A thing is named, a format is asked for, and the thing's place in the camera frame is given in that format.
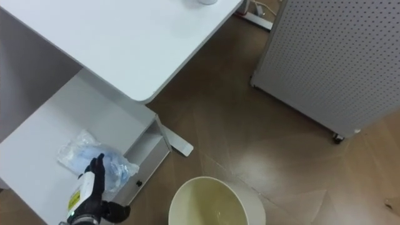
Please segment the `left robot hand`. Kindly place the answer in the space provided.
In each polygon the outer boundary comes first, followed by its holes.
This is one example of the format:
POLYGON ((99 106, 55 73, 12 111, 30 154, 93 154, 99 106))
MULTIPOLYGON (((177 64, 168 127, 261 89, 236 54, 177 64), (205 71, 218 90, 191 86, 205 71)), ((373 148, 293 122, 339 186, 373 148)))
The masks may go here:
POLYGON ((68 201, 67 218, 64 224, 96 225, 103 220, 119 224, 130 216, 130 206, 122 206, 103 199, 105 190, 103 158, 103 153, 92 158, 84 172, 79 175, 76 187, 68 201))

